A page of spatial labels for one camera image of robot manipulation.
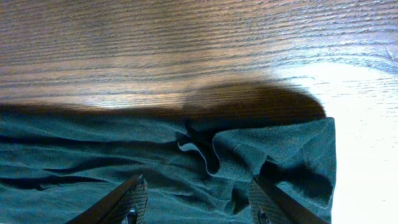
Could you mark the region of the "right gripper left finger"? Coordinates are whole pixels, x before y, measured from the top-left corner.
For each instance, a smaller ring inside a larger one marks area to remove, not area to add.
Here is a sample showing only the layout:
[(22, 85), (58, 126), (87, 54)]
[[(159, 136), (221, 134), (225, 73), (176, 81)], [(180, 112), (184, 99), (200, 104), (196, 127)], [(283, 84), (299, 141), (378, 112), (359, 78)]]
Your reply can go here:
[(67, 224), (141, 224), (149, 198), (143, 175), (134, 175)]

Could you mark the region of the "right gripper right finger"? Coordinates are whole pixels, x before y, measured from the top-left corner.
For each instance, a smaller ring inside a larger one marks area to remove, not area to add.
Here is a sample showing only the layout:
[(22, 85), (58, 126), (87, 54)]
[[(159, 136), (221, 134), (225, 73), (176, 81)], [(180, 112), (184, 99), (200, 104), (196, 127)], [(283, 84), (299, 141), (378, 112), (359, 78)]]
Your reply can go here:
[(255, 224), (329, 224), (261, 176), (254, 176), (249, 206)]

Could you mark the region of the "black nike t-shirt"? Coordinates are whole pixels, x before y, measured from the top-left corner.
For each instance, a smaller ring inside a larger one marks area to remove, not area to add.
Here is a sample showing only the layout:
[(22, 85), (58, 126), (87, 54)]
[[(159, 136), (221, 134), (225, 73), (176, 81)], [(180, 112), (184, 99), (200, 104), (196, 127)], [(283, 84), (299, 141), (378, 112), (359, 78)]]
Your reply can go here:
[(329, 222), (335, 121), (1, 111), (3, 223), (65, 223), (133, 175), (148, 183), (145, 223), (255, 223), (254, 177)]

